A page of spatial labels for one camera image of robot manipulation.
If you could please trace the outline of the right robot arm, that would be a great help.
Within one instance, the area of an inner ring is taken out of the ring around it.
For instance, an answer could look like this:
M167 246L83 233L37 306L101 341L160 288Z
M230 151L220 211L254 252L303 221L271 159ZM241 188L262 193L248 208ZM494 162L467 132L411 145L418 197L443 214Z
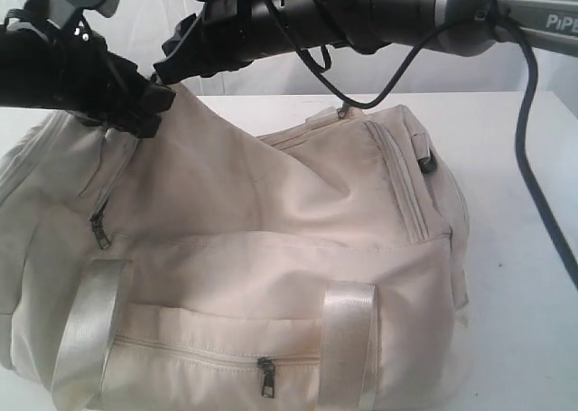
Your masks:
M539 49L577 53L577 0L204 0L178 23L154 68L174 84L323 46L369 55L422 44L471 57L506 40L500 16Z

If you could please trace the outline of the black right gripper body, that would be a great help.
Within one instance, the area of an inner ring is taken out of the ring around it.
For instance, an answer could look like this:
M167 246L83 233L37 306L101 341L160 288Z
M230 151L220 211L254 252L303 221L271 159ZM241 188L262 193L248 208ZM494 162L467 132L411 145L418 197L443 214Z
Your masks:
M205 0L180 21L154 65L166 85L212 77L280 53L280 30L262 0Z

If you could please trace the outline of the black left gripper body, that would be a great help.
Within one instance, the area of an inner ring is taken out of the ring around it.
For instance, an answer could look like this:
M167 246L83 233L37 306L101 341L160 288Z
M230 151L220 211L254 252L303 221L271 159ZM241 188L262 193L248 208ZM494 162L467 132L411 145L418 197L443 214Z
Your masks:
M27 24L1 29L2 107L64 110L85 126L152 138L174 99L100 37L48 43Z

